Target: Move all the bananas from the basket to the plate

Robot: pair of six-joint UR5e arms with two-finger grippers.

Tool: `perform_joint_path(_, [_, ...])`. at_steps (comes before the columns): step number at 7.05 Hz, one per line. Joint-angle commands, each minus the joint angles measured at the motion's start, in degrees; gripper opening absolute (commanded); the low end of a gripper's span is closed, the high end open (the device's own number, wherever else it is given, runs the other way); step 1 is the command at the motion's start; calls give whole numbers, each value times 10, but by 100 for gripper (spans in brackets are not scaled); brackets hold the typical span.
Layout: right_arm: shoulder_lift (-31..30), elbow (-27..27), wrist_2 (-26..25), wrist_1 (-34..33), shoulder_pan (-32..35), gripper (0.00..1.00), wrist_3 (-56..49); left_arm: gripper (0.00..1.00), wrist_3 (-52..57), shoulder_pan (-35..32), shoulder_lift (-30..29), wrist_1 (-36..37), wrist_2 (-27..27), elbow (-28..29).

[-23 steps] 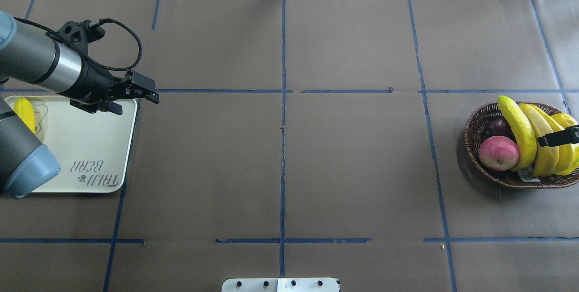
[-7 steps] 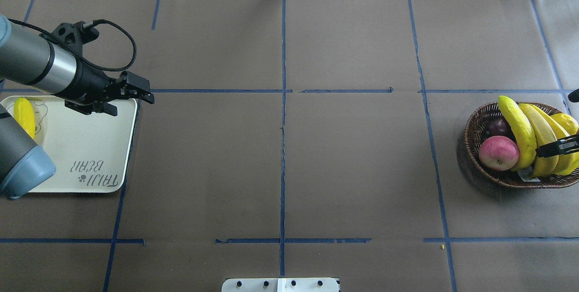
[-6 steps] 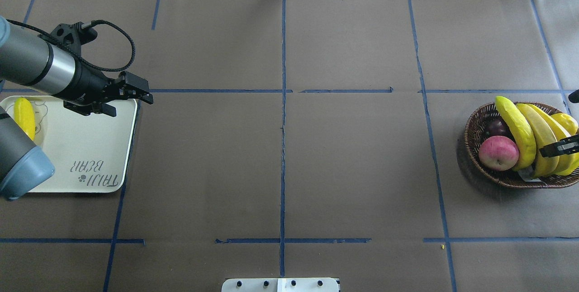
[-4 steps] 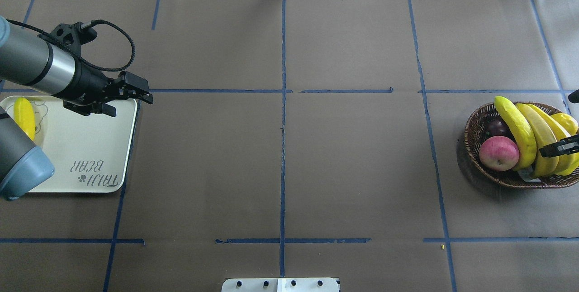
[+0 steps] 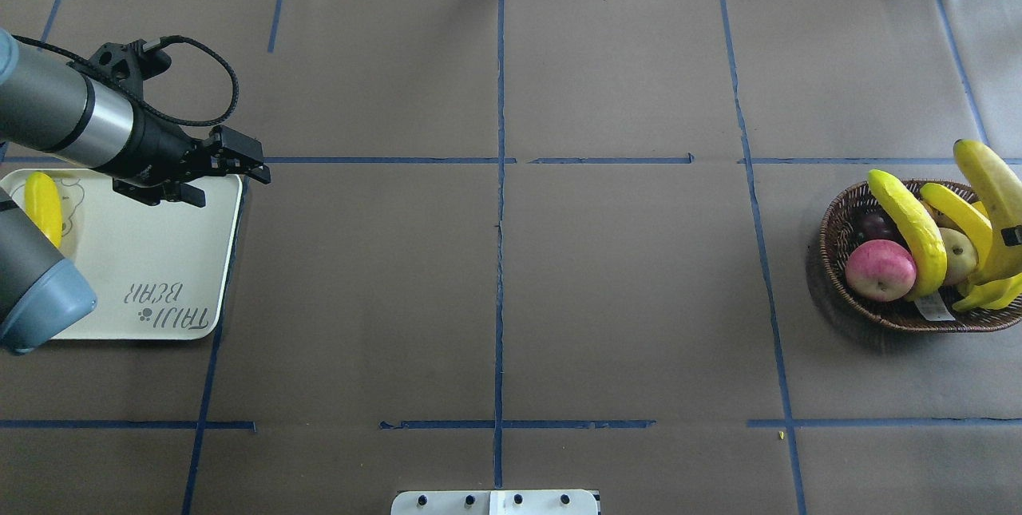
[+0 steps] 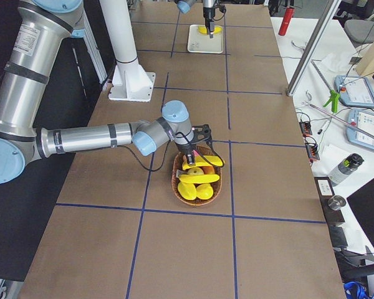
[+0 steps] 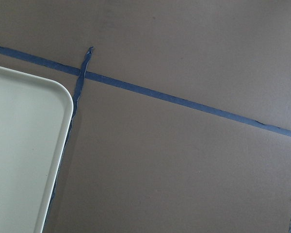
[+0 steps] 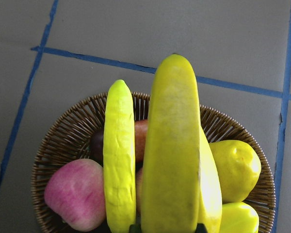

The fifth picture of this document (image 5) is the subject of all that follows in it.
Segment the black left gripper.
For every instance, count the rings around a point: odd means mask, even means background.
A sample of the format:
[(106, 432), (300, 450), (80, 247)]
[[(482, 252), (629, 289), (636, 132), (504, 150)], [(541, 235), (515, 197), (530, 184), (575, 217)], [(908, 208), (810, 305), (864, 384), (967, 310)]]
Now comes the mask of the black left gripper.
[[(197, 140), (176, 125), (143, 120), (112, 161), (113, 191), (150, 207), (162, 202), (207, 206), (205, 192), (189, 184), (200, 171), (190, 161), (198, 146)], [(226, 125), (212, 127), (210, 132), (210, 173), (238, 174), (260, 184), (271, 183), (262, 144)]]

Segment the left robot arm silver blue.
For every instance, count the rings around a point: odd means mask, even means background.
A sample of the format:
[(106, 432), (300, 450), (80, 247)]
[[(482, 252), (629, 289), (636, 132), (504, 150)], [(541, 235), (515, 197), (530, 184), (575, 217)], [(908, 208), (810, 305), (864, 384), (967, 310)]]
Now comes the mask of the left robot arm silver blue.
[(204, 139), (144, 101), (183, 36), (88, 59), (2, 34), (2, 143), (43, 168), (2, 174), (2, 347), (191, 340), (219, 325), (244, 180), (260, 142), (216, 118)]

